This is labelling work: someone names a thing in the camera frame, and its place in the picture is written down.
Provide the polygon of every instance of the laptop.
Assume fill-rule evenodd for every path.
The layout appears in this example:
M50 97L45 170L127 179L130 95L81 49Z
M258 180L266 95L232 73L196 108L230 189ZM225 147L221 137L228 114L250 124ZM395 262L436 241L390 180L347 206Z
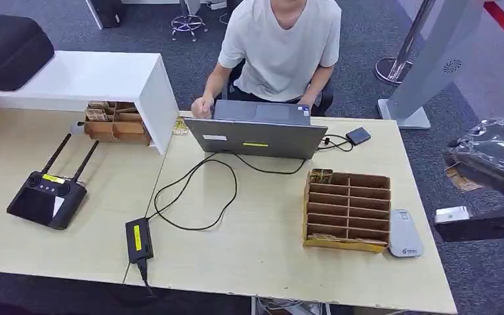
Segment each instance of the laptop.
M212 119L184 122L206 152L277 158L311 159L327 131L310 125L308 107L297 104L218 101Z

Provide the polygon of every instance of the stanchion post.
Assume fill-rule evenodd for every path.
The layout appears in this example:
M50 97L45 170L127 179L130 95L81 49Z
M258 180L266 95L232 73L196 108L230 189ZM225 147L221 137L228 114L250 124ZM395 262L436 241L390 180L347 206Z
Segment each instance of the stanchion post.
M412 67L412 63L408 61L408 57L414 39L422 30L435 3L436 0L424 0L422 2L397 58L383 58L375 63L374 72L378 79L391 85L397 86L401 84Z

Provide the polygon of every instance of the laptop lid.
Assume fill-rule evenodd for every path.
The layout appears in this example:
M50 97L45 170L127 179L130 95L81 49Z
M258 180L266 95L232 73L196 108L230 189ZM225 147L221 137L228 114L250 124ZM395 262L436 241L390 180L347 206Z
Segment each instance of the laptop lid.
M184 122L206 152L311 159L325 126L259 123L185 117Z

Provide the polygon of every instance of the antenna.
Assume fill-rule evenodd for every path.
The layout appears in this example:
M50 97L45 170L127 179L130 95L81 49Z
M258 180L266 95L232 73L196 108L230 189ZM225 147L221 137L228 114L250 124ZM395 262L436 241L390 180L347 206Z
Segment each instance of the antenna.
M55 153L51 156L51 158L47 161L47 164L45 164L45 167L41 170L41 172L43 174L47 174L47 172L49 172L51 165L53 165L53 163L55 163L55 160L57 159L57 157L61 153L62 149L64 148L64 146L68 142L68 139L70 139L70 136L72 136L72 135L69 133L64 137L64 139L62 139L62 142L59 145L59 147L57 148L57 150L55 150Z
M94 153L95 148L97 147L98 144L99 144L99 140L96 140L94 142L94 145L90 149L90 152L88 152L88 154L86 155L86 157L84 157L84 161L82 161L82 164L80 165L80 167L78 167L78 170L76 171L76 174L74 174L74 177L72 177L72 182L76 183L78 181L78 178L80 177L80 174L82 174L82 171L84 171L84 167L86 167L86 164L88 164L88 161L92 157L92 154Z

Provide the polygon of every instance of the cardboard organizer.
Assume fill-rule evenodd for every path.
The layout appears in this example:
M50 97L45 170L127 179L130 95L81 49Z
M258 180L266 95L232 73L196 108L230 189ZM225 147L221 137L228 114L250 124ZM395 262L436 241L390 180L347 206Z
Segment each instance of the cardboard organizer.
M101 107L93 103L103 103ZM86 110L84 132L93 140L103 142L130 142L149 145L151 136L142 122L134 103L91 102ZM91 120L92 110L103 110L101 121Z
M390 197L388 177L313 169L304 188L303 245L382 252Z

